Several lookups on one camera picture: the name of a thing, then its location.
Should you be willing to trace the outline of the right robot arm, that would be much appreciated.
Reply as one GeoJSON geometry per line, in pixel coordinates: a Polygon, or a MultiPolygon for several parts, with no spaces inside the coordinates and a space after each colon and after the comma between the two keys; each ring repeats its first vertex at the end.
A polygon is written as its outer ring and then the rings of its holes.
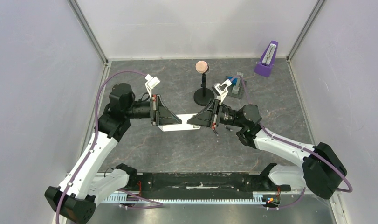
{"type": "Polygon", "coordinates": [[[346,168],[328,144],[311,145],[291,140],[264,127],[261,119],[258,107],[253,104],[234,110],[214,99],[187,123],[213,130],[219,124],[239,127],[236,135],[243,145],[294,164],[294,167],[275,165],[262,175],[260,183],[265,190],[273,190],[278,185],[296,185],[308,188],[323,199],[330,199],[335,191],[353,191],[346,178],[346,168]]]}

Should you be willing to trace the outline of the white remote control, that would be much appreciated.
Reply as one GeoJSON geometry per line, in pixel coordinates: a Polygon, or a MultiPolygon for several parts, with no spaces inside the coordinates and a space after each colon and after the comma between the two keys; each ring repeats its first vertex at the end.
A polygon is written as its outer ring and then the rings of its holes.
{"type": "Polygon", "coordinates": [[[191,125],[187,123],[187,121],[194,115],[194,113],[177,114],[177,117],[181,120],[180,124],[159,125],[158,128],[163,132],[198,130],[200,129],[200,126],[191,125]]]}

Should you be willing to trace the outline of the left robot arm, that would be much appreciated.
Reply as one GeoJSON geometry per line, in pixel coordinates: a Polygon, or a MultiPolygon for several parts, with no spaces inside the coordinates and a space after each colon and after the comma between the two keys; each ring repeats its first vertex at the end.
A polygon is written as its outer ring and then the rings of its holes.
{"type": "Polygon", "coordinates": [[[149,100],[136,100],[127,83],[113,86],[110,102],[102,115],[96,115],[95,130],[85,151],[72,170],[57,187],[48,187],[45,198],[56,213],[55,222],[64,217],[76,224],[86,224],[97,206],[115,191],[137,186],[135,170],[119,165],[97,183],[93,179],[102,163],[131,126],[131,119],[150,119],[155,126],[180,125],[182,120],[169,111],[159,95],[151,93],[153,84],[147,85],[149,100]]]}

